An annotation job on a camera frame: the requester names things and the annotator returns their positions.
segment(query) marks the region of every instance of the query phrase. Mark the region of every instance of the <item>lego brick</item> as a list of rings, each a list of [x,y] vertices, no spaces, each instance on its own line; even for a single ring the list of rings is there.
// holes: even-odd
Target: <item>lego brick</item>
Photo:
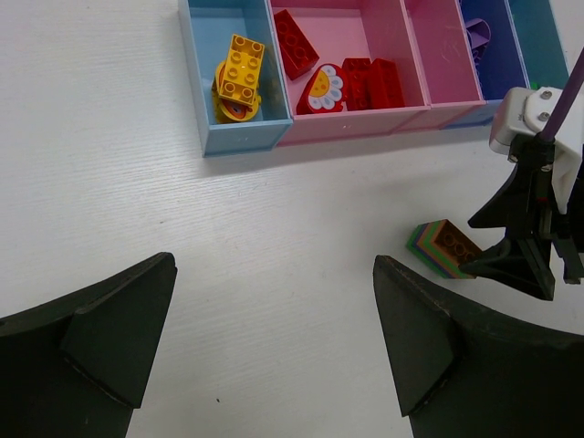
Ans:
[[[224,81],[219,87],[221,99],[252,105],[259,87],[264,49],[257,41],[233,35],[225,61]]]
[[[284,70],[290,79],[300,78],[317,65],[320,57],[286,9],[275,14],[274,21]]]
[[[423,232],[426,230],[427,225],[428,224],[419,225],[414,230],[406,247],[438,276],[441,276],[442,278],[454,278],[454,276],[448,273],[448,271],[446,271],[442,266],[438,265],[418,246],[418,242],[420,241]]]
[[[272,150],[292,118],[266,1],[179,0],[179,17],[203,156]],[[212,87],[233,34],[266,46],[257,92],[262,104],[252,120],[222,124],[215,117]]]
[[[419,225],[407,247],[432,271],[445,278],[475,278],[459,265],[481,254],[481,249],[448,220]]]
[[[367,57],[348,57],[343,61],[343,70],[349,81],[347,92],[347,110],[372,110],[369,90],[367,89],[367,75],[371,61]]]
[[[465,245],[465,251],[462,252],[462,257],[464,257],[467,252],[471,251],[473,254],[477,255],[481,253],[481,250],[476,245],[472,244],[468,238],[463,238],[463,233],[450,224],[447,220],[442,220],[430,224],[428,234],[422,237],[423,241],[420,243],[421,248],[422,250],[426,251],[437,263],[444,266],[451,273],[453,273],[454,276],[457,276],[458,278],[474,278],[473,276],[464,274],[458,269],[458,266],[461,265],[461,262],[458,258],[452,255],[453,251],[443,249],[444,247],[449,247],[448,245],[450,245],[452,241],[450,237],[447,241],[448,245],[436,244],[437,238],[439,242],[443,242],[443,240],[440,239],[443,239],[444,235],[453,235],[453,233],[455,233],[454,235],[456,236],[454,238],[455,245],[459,243],[456,238],[461,239],[460,242],[464,242],[463,245]]]
[[[430,243],[458,266],[472,261],[482,253],[477,245],[447,220],[441,221]]]
[[[262,98],[259,94],[255,94],[254,101],[250,106],[219,98],[218,88],[221,87],[221,84],[223,83],[224,72],[225,61],[217,66],[215,80],[211,87],[214,112],[217,121],[219,123],[241,123],[244,121],[250,121],[257,115]]]
[[[453,278],[466,278],[467,276],[458,270],[458,265],[453,264],[443,253],[432,246],[431,239],[439,226],[440,222],[432,222],[426,225],[426,229],[420,237],[418,246],[434,261],[434,263],[436,263],[436,265],[441,266]]]
[[[405,107],[400,76],[394,62],[375,59],[367,75],[367,88],[375,110]]]
[[[347,99],[347,77],[334,64],[320,66],[308,82],[297,105],[298,114],[324,114],[343,111]]]

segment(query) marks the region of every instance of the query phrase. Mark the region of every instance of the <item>white table surface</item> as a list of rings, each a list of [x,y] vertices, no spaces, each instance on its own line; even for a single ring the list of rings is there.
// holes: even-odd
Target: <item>white table surface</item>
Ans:
[[[581,0],[553,2],[572,67]],[[511,172],[487,130],[201,158],[175,0],[0,0],[0,315],[159,251],[179,275],[128,436],[409,437],[371,271]],[[561,271],[556,263],[557,278]],[[440,284],[584,333],[584,288],[553,303]]]

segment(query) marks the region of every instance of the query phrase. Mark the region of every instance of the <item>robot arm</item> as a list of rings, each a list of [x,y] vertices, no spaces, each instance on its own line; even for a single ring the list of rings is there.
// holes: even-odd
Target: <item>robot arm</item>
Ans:
[[[544,300],[554,296],[552,245],[565,264],[564,280],[584,278],[584,52],[562,92],[511,89],[491,132],[490,147],[515,164],[495,196],[475,214],[473,228],[506,229],[504,239],[470,263],[483,276]]]

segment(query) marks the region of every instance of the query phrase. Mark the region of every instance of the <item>purple rod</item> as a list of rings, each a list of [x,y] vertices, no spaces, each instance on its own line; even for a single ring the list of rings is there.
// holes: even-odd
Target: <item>purple rod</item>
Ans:
[[[559,97],[558,104],[551,113],[545,128],[541,131],[540,139],[546,142],[552,142],[556,137],[559,129],[562,127],[564,120],[568,116],[569,109],[572,108],[574,100],[584,83],[584,49],[580,53],[578,62],[569,75],[568,83]]]

